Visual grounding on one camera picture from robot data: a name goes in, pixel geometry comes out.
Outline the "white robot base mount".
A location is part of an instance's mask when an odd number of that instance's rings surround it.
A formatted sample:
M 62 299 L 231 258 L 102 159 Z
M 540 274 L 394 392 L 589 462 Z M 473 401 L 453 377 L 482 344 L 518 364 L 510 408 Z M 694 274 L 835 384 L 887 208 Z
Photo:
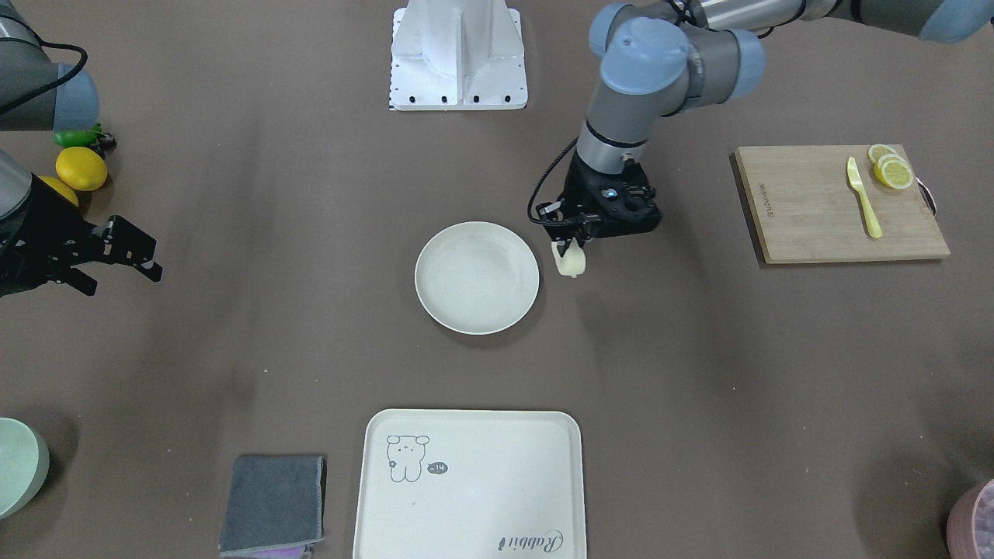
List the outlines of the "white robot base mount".
M 391 22 L 389 109 L 527 106 L 522 18 L 506 2 L 408 1 Z

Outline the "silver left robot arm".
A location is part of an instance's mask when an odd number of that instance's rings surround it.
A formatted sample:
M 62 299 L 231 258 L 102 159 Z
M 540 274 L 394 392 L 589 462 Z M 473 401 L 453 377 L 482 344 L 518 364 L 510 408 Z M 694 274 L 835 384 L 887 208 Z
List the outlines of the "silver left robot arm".
M 824 16 L 842 16 L 854 22 L 917 33 L 923 41 L 955 42 L 979 29 L 992 17 L 992 1 L 834 1 Z M 582 247 L 593 238 L 633 236 L 652 232 L 661 220 L 655 191 L 638 162 L 648 141 L 651 120 L 678 116 L 693 107 L 718 105 L 755 88 L 766 67 L 763 39 L 749 30 L 719 29 L 717 12 L 703 5 L 680 3 L 663 11 L 617 4 L 604 8 L 590 28 L 592 50 L 600 57 L 600 77 L 579 138 L 575 138 L 533 188 L 529 204 L 569 150 L 574 150 L 565 186 L 558 198 L 527 210 L 531 223 L 541 226 L 562 275 L 582 271 Z M 107 262 L 138 269 L 158 282 L 162 272 L 152 262 L 155 241 L 120 216 L 103 225 L 89 223 L 52 184 L 34 177 L 32 208 L 46 235 L 50 279 L 72 284 L 92 296 L 95 283 L 71 266 Z M 345 218 L 326 233 L 338 238 L 346 226 L 359 233 L 404 233 L 402 212 L 385 213 L 374 195 L 408 194 L 405 211 L 427 209 L 413 202 L 413 191 L 400 186 L 374 187 L 352 196 L 368 202 L 365 211 L 347 204 L 326 217 Z M 358 240 L 359 233 L 350 233 Z

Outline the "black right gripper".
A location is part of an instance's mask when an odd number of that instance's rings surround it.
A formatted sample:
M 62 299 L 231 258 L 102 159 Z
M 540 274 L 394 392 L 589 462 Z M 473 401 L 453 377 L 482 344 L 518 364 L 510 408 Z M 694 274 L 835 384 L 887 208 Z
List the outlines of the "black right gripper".
M 94 261 L 129 266 L 153 283 L 162 280 L 155 238 L 120 215 L 103 225 L 89 223 L 35 175 L 25 200 L 2 219 L 1 241 L 3 297 L 49 282 L 92 297 L 96 280 L 76 268 Z

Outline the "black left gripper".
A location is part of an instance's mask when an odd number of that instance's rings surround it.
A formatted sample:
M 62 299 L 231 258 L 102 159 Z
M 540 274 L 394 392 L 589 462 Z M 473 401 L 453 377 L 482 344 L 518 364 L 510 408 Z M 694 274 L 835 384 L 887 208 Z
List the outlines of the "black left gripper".
M 649 233 L 662 219 L 655 194 L 637 162 L 625 161 L 621 173 L 610 175 L 573 155 L 561 194 L 542 205 L 542 227 L 552 241 L 565 240 L 566 248 L 583 248 L 593 238 Z

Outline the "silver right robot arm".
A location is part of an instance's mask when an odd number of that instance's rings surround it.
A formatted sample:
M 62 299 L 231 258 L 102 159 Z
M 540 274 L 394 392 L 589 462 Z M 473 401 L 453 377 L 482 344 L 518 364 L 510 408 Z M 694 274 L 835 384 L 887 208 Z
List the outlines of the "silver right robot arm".
M 92 296 L 90 262 L 136 269 L 159 282 L 156 240 L 121 216 L 94 224 L 79 195 L 109 181 L 107 153 L 116 141 L 99 123 L 99 95 L 85 70 L 88 54 L 71 43 L 45 41 L 14 4 L 1 4 L 1 127 L 52 131 L 60 153 L 53 175 L 1 157 L 1 287 L 3 296 L 47 283 Z

